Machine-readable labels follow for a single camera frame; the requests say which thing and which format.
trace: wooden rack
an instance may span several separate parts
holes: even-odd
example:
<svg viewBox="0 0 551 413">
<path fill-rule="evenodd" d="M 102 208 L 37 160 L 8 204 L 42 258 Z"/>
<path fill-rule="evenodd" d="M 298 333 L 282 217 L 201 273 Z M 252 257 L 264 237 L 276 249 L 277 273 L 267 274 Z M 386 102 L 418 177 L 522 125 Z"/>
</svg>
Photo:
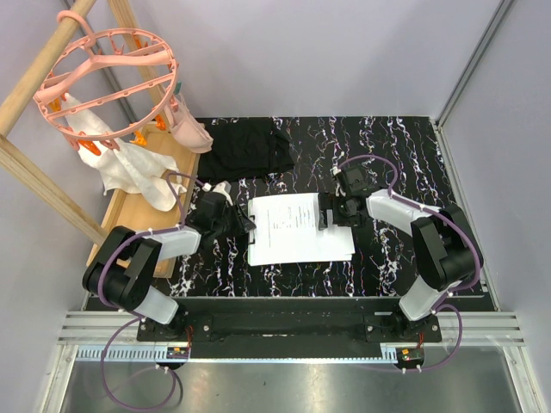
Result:
<svg viewBox="0 0 551 413">
<path fill-rule="evenodd" d="M 86 17 L 95 2 L 96 0 L 77 0 L 71 10 Z M 128 0 L 108 0 L 108 3 L 120 27 L 138 27 Z M 77 22 L 71 18 L 64 18 L 2 103 L 0 107 L 0 165 L 90 238 L 95 244 L 90 255 L 93 256 L 96 253 L 97 245 L 103 243 L 108 232 L 116 225 L 124 225 L 134 230 L 157 229 L 175 225 L 180 217 L 176 206 L 171 211 L 162 213 L 152 208 L 141 194 L 126 194 L 115 190 L 105 218 L 100 225 L 48 175 L 9 142 L 8 135 L 12 128 L 77 29 Z M 127 47 L 131 51 L 136 50 L 137 47 L 132 37 L 127 37 L 125 38 Z M 140 67 L 139 73 L 144 81 L 157 77 L 155 68 L 150 66 Z M 159 88 L 151 88 L 149 92 L 153 104 L 157 105 L 163 92 Z M 146 149 L 173 156 L 181 172 L 193 175 L 196 172 L 199 156 L 180 146 L 170 133 L 160 132 L 154 126 L 152 127 L 147 126 L 142 131 L 148 138 Z M 183 184 L 187 187 L 188 180 L 184 180 Z M 189 205 L 190 193 L 191 191 L 189 194 L 183 195 L 184 205 Z M 174 261 L 159 264 L 156 276 L 170 277 L 173 264 Z"/>
</svg>

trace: wooden frame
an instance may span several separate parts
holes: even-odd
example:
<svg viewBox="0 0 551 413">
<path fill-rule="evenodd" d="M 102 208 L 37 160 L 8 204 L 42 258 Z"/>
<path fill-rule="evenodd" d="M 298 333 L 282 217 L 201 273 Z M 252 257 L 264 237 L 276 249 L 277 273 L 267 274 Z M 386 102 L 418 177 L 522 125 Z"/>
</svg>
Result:
<svg viewBox="0 0 551 413">
<path fill-rule="evenodd" d="M 71 7 L 71 10 L 82 17 L 86 17 L 95 2 L 96 0 L 77 0 Z M 128 0 L 108 0 L 108 3 L 120 27 L 138 27 Z M 56 185 L 48 175 L 40 170 L 38 166 L 8 141 L 8 135 L 13 126 L 21 117 L 28 103 L 32 101 L 34 93 L 40 87 L 65 47 L 69 44 L 77 29 L 77 22 L 71 18 L 64 18 L 42 50 L 38 53 L 33 63 L 20 78 L 17 85 L 12 89 L 8 97 L 6 97 L 2 106 L 0 106 L 0 165 L 23 183 L 23 185 L 37 194 L 48 205 L 53 207 L 61 216 L 75 225 L 82 233 L 91 239 L 94 244 L 98 245 L 103 242 L 108 231 L 114 225 L 121 221 L 125 222 L 125 217 L 121 216 L 121 214 L 124 210 L 125 199 L 127 198 L 126 194 L 121 191 L 115 191 L 103 223 L 100 225 L 77 205 L 77 203 L 58 185 Z M 136 50 L 137 47 L 131 36 L 127 36 L 125 41 L 130 50 Z M 144 81 L 157 77 L 155 68 L 150 66 L 140 67 L 139 73 L 144 78 Z M 159 88 L 151 88 L 149 92 L 153 104 L 157 105 L 163 97 L 163 92 Z M 172 151 L 177 151 L 179 153 L 179 157 L 175 157 L 175 159 L 182 172 L 191 175 L 196 171 L 199 156 L 181 146 L 178 148 L 173 146 L 178 145 L 178 143 L 176 143 L 168 132 L 161 133 L 160 131 L 155 131 L 154 135 L 153 139 L 156 139 L 156 141 L 150 144 L 152 147 L 150 149 L 156 151 L 155 148 L 167 147 L 168 145 Z M 188 180 L 185 180 L 184 185 L 187 186 L 188 184 Z M 133 195 L 132 200 L 132 208 L 128 207 L 127 210 L 132 209 L 133 215 L 139 215 L 141 217 L 138 223 L 134 222 L 135 225 L 143 225 L 141 228 L 132 228 L 134 230 L 159 225 L 171 226 L 176 224 L 179 220 L 179 213 L 176 212 L 176 206 L 174 210 L 167 213 L 156 211 L 155 216 L 152 217 L 151 214 L 147 215 L 146 213 L 140 213 L 143 212 L 142 209 L 144 208 L 151 209 L 141 195 Z M 152 219 L 154 222 L 149 224 L 148 219 Z M 168 274 L 170 271 L 167 271 L 164 271 L 164 276 L 170 276 Z"/>
</svg>

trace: white wall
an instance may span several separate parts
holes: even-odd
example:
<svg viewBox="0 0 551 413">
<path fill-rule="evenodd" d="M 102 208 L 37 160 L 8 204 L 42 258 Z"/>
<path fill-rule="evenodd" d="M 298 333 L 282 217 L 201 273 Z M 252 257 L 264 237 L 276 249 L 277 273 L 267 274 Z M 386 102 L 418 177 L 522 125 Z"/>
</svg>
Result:
<svg viewBox="0 0 551 413">
<path fill-rule="evenodd" d="M 444 126 L 498 290 L 551 407 L 551 3 L 517 2 Z"/>
<path fill-rule="evenodd" d="M 60 2 L 5 2 L 0 16 L 0 101 L 56 28 Z M 99 76 L 77 90 L 109 93 Z M 103 113 L 122 126 L 116 108 Z M 108 201 L 99 175 L 80 162 L 32 102 L 9 139 L 92 216 Z M 46 367 L 68 310 L 79 309 L 91 242 L 13 176 L 0 168 L 0 400 L 2 411 L 35 411 Z"/>
<path fill-rule="evenodd" d="M 141 27 L 175 50 L 195 116 L 437 116 L 498 3 L 149 0 L 132 6 Z M 90 21 L 95 30 L 115 24 L 99 4 Z"/>
</svg>

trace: wooden shelf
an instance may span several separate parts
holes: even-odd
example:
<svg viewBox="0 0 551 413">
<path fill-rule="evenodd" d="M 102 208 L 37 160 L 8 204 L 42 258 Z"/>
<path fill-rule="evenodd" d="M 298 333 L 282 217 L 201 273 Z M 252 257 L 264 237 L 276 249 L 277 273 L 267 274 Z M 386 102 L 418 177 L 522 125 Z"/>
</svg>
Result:
<svg viewBox="0 0 551 413">
<path fill-rule="evenodd" d="M 147 139 L 145 148 L 148 151 L 170 155 L 176 160 L 178 169 L 184 174 L 194 176 L 197 172 L 199 155 L 178 144 L 168 132 L 159 131 L 154 125 L 147 125 L 142 130 Z M 191 201 L 192 188 L 189 186 L 189 179 L 183 179 L 183 186 L 189 188 L 188 193 L 181 195 L 184 208 L 187 210 Z M 107 212 L 103 218 L 102 228 L 110 232 L 117 225 L 123 225 L 131 230 L 139 231 L 152 228 L 154 230 L 167 228 L 177 224 L 180 219 L 180 211 L 177 205 L 168 211 L 162 212 L 153 208 L 141 194 L 127 194 L 116 189 L 111 197 Z M 97 245 L 92 247 L 88 262 L 90 265 L 96 256 Z M 155 277 L 170 278 L 174 269 L 176 259 L 159 262 L 155 269 Z M 120 265 L 127 265 L 127 262 L 119 261 Z"/>
</svg>

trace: paper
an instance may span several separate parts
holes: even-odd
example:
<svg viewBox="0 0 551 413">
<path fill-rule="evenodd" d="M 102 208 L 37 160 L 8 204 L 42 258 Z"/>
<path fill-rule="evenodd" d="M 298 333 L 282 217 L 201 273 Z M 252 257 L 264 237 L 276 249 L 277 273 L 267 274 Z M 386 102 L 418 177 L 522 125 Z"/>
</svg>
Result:
<svg viewBox="0 0 551 413">
<path fill-rule="evenodd" d="M 318 230 L 318 194 L 263 196 L 249 201 L 257 225 L 250 234 L 249 264 L 349 261 L 354 254 L 350 228 L 332 224 Z"/>
</svg>

